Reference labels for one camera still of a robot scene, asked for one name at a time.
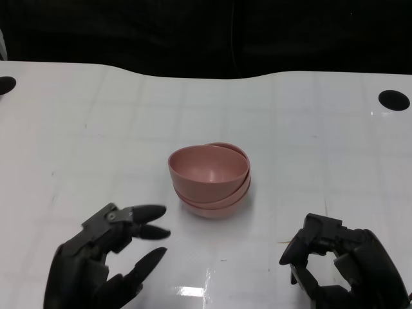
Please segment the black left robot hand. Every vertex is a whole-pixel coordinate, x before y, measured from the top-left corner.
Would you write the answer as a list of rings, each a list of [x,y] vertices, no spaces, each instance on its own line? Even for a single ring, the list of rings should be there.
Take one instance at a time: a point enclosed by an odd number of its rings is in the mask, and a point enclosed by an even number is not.
[[[122,308],[142,290],[143,282],[167,249],[146,254],[126,275],[109,277],[106,257],[118,254],[134,238],[161,240],[169,230],[151,225],[166,213],[163,205],[119,209],[109,203],[82,224],[82,230],[61,244],[53,257],[44,308]]]

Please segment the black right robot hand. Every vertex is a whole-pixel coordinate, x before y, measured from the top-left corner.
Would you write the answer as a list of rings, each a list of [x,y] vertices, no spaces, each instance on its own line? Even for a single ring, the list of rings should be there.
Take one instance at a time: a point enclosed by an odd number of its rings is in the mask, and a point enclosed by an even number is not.
[[[321,286],[307,269],[311,254],[335,254],[334,265],[349,283]],[[311,308],[407,308],[411,297],[379,239],[368,229],[349,229],[341,220],[309,213],[283,252],[280,265],[291,269],[291,283],[310,298]]]

